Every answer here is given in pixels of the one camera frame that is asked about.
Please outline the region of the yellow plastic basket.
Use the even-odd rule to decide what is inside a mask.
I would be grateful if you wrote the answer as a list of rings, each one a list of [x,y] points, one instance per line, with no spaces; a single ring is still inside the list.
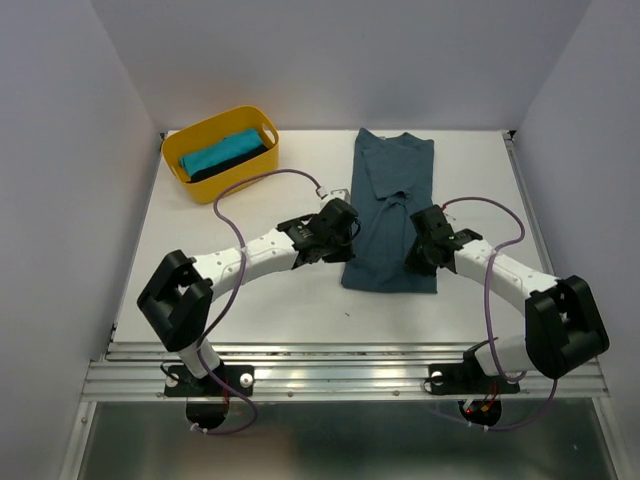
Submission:
[[[207,204],[231,185],[275,170],[279,132],[261,110],[241,106],[169,135],[161,152],[190,199]]]

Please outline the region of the dark blue-grey t shirt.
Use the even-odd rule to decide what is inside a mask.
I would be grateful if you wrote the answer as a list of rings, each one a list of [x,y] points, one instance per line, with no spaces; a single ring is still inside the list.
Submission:
[[[416,239],[410,216],[432,205],[435,142],[407,132],[382,138],[362,128],[354,144],[351,204],[361,231],[341,285],[373,293],[437,292],[434,277],[404,262]]]

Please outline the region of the aluminium front rail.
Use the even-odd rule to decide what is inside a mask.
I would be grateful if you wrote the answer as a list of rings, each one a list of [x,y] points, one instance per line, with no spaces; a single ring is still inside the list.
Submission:
[[[254,368],[257,402],[431,400],[422,387],[436,363],[454,363],[465,343],[222,343],[228,365]],[[81,398],[94,402],[164,401],[159,365],[176,360],[160,343],[116,342],[90,364]]]

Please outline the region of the aluminium rail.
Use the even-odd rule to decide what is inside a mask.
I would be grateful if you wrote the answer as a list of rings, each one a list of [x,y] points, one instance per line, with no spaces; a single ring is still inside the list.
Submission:
[[[533,207],[531,197],[529,195],[529,191],[528,191],[524,176],[522,174],[522,170],[518,162],[515,139],[514,139],[515,133],[516,133],[515,130],[503,131],[502,132],[503,141],[504,141],[507,155],[509,157],[513,174],[518,186],[520,197],[524,205],[524,210],[529,223],[531,235],[533,237],[533,241],[535,243],[536,250],[540,258],[542,267],[546,273],[553,273],[554,268],[553,268],[552,260],[549,255],[549,251],[547,249],[547,245],[545,243],[544,236],[540,228],[540,224],[539,224],[535,209]]]
[[[465,343],[222,343],[228,365],[254,368],[257,402],[431,400],[422,387],[436,363],[454,363]],[[94,402],[164,401],[159,365],[176,360],[160,343],[116,342],[90,364],[81,398]]]

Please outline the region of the rolled teal t shirt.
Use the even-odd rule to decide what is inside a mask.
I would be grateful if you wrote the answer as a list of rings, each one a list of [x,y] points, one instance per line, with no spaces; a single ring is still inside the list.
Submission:
[[[259,133],[255,129],[250,128],[239,133],[228,135],[206,148],[183,155],[179,163],[189,176],[189,174],[193,172],[193,165],[199,160],[203,160],[207,154],[213,153],[214,156],[218,158],[229,158],[253,150],[261,145],[264,144]]]

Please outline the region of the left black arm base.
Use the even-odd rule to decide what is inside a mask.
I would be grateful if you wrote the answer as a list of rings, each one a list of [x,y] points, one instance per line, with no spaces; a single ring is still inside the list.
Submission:
[[[252,365],[226,364],[217,368],[214,373],[226,388],[208,374],[202,379],[197,379],[182,363],[162,363],[160,370],[165,376],[164,395],[166,397],[237,397],[237,394],[230,392],[229,388],[247,397],[253,395],[255,369]]]

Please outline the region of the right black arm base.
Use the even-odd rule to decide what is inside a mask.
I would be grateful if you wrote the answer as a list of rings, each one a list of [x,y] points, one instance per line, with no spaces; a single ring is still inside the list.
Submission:
[[[488,376],[474,362],[430,364],[423,389],[435,396],[483,396],[521,391],[518,383],[509,383],[500,376]]]

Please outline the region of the aluminium right side rail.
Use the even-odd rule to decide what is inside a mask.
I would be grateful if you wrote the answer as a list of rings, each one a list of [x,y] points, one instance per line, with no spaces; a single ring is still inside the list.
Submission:
[[[546,273],[553,273],[554,268],[553,268],[552,260],[549,255],[549,251],[547,249],[547,245],[545,243],[544,236],[540,228],[540,224],[539,224],[535,209],[533,207],[531,197],[529,195],[529,191],[528,191],[524,176],[522,174],[522,170],[518,162],[515,139],[514,139],[515,133],[516,133],[515,130],[503,131],[502,132],[503,141],[504,141],[507,155],[509,157],[513,174],[518,186],[520,197],[524,205],[524,210],[529,223],[531,235],[533,237],[533,241],[535,243],[536,250],[540,258],[542,267]]]

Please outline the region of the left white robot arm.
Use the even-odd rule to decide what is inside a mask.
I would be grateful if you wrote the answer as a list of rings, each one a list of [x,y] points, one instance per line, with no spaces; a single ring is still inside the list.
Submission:
[[[175,250],[165,255],[143,288],[138,309],[165,349],[179,356],[191,386],[213,393],[222,384],[223,371],[219,355],[204,338],[210,305],[270,274],[351,260],[359,228],[356,210],[334,197],[319,212],[282,222],[238,247],[196,257]]]

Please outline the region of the rolled black t shirt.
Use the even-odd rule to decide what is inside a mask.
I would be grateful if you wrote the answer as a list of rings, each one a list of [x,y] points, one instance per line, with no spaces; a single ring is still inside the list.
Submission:
[[[268,148],[264,145],[261,145],[253,150],[247,151],[235,157],[218,158],[215,157],[213,153],[207,154],[203,160],[199,160],[193,165],[193,172],[189,174],[189,182],[197,183],[204,181],[205,179],[219,175],[254,157],[266,153],[267,151]]]

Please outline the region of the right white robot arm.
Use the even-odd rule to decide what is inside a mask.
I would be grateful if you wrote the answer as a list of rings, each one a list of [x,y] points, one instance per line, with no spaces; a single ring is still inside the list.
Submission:
[[[499,339],[487,319],[486,341],[464,353],[458,364],[441,367],[444,382],[461,380],[482,390],[495,379],[515,381],[537,371],[557,380],[610,347],[610,339],[589,284],[572,275],[559,278],[537,271],[492,246],[479,233],[455,230],[442,207],[412,215],[416,238],[406,257],[408,270],[435,276],[440,269],[477,282],[483,307],[497,295],[524,319],[522,334]]]

